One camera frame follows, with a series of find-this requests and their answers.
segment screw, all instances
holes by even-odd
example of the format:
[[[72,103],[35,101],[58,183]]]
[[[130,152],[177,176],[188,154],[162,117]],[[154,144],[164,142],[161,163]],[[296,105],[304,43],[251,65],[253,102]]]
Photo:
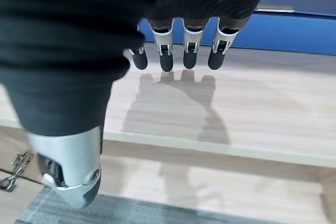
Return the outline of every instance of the screw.
[[[99,169],[95,170],[95,172],[91,176],[91,180],[95,180],[99,174]]]

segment black rubber fingertip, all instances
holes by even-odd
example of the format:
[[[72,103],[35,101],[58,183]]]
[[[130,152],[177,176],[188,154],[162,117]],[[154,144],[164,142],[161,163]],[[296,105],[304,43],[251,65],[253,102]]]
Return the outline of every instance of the black rubber fingertip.
[[[144,51],[143,54],[139,54],[139,51],[135,51],[132,55],[134,65],[140,69],[144,70],[148,66],[147,55]]]
[[[192,69],[196,65],[197,53],[194,54],[193,51],[186,52],[183,54],[183,65],[187,69]]]
[[[222,54],[222,51],[218,50],[216,54],[210,51],[209,59],[208,59],[208,66],[212,70],[217,70],[223,64],[225,55]]]
[[[163,71],[170,72],[173,69],[173,55],[160,55],[160,65]]]

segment gray carpet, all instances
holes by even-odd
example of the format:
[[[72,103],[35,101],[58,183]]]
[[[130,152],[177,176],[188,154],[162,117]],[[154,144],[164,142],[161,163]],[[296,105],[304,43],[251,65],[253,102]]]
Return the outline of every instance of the gray carpet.
[[[15,224],[275,224],[139,200],[98,195],[85,209],[72,209],[45,187]]]

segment wooden tabletop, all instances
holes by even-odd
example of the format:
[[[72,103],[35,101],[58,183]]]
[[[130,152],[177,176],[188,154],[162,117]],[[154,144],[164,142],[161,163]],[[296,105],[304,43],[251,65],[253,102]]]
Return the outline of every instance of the wooden tabletop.
[[[165,73],[154,44],[145,49],[148,68],[113,85],[104,138],[336,167],[336,57],[230,49],[213,71],[202,47],[186,70],[174,45]],[[20,127],[4,89],[0,125]]]

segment wooden table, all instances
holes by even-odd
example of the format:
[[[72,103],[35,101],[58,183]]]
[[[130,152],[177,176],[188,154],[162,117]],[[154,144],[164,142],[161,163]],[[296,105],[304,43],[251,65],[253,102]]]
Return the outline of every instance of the wooden table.
[[[174,72],[162,73],[154,45],[145,48],[149,67],[132,66],[113,85],[101,194],[336,223],[335,57],[230,49],[212,71],[202,47],[195,69],[184,70],[174,45]],[[20,124],[4,90],[0,125],[11,127],[0,130],[2,168],[10,169],[9,157],[29,146],[13,129]],[[36,164],[27,176],[40,180]]]
[[[115,82],[104,138],[203,152],[336,167],[336,57],[230,49],[224,67],[161,71],[154,44],[149,66]],[[4,90],[0,125],[20,127]]]

